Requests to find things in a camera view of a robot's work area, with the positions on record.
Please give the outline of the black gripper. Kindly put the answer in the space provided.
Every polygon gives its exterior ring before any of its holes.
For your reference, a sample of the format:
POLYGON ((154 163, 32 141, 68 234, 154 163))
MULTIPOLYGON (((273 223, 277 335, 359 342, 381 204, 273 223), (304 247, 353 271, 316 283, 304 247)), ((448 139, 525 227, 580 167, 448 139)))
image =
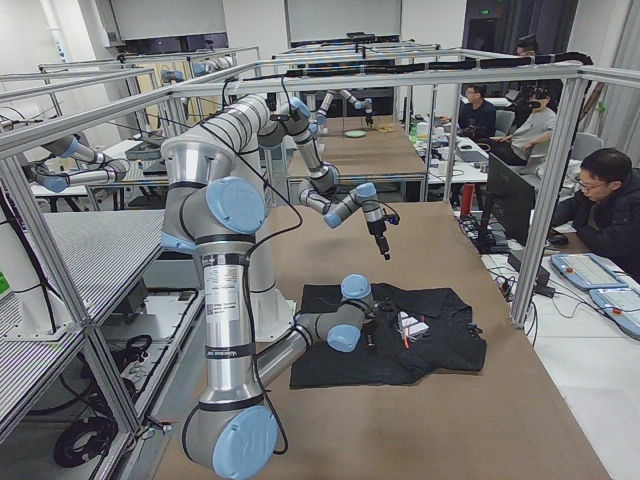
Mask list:
POLYGON ((368 221, 367 228, 372 236, 377 236, 377 245, 381 255, 385 260, 390 260, 390 248, 387 238, 383 235, 386 231, 386 223, 384 219, 368 221))
POLYGON ((378 328, 378 322, 372 320, 363 324, 361 332, 364 337, 366 351, 369 355, 378 354, 378 346, 376 340, 376 330, 378 328))

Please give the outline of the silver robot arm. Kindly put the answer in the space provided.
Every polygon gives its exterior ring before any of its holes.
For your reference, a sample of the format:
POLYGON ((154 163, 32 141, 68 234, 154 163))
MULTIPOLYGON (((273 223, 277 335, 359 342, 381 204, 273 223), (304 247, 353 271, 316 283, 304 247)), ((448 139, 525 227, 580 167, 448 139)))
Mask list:
POLYGON ((310 112, 298 98, 278 104, 269 94, 246 95, 201 121, 198 127, 212 142, 240 159, 255 140, 260 148, 273 148, 286 137, 293 139, 307 167, 308 175, 298 187, 298 201, 321 214, 327 226, 334 229, 354 214, 363 212, 367 229, 380 254, 388 260, 390 248, 385 237, 386 225, 399 223, 399 216, 388 215, 381 207, 376 187, 371 182, 357 185, 338 200, 332 195, 339 183, 337 168, 324 161, 316 140, 309 130, 310 112))
POLYGON ((233 175, 236 153, 217 142, 182 134, 162 154, 171 162, 162 242, 200 257, 205 293, 207 386, 185 420, 183 450, 221 478, 248 479, 286 438, 267 385, 317 342, 353 351, 373 318, 371 286, 362 275, 345 277, 335 311, 298 315, 281 340, 259 351, 248 273, 266 219, 263 195, 233 175))

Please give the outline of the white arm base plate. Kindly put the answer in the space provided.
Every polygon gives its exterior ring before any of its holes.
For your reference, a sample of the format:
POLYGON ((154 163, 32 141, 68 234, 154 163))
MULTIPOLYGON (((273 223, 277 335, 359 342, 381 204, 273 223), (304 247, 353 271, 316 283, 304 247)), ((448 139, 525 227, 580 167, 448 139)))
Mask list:
POLYGON ((281 338, 291 327, 295 302, 276 295, 269 298, 251 298, 257 342, 270 343, 281 338))

